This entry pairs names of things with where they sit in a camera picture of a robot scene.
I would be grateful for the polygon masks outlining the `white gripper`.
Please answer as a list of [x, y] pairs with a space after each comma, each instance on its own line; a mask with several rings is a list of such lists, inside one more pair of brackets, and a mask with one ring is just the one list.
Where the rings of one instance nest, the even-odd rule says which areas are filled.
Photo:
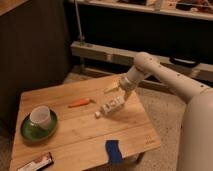
[[119, 87], [121, 87], [125, 91], [124, 100], [127, 101], [128, 98], [131, 96], [131, 91], [135, 89], [135, 85], [126, 76], [122, 76], [119, 82], [115, 81], [107, 86], [104, 90], [104, 93], [107, 94], [110, 92], [118, 91]]

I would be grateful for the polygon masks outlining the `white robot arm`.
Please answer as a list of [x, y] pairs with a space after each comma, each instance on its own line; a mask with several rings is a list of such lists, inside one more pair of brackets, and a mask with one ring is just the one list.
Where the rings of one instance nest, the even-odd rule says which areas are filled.
[[213, 88], [163, 66], [147, 52], [134, 57], [131, 69], [105, 92], [121, 88], [126, 95], [153, 75], [186, 103], [181, 122], [176, 171], [213, 171]]

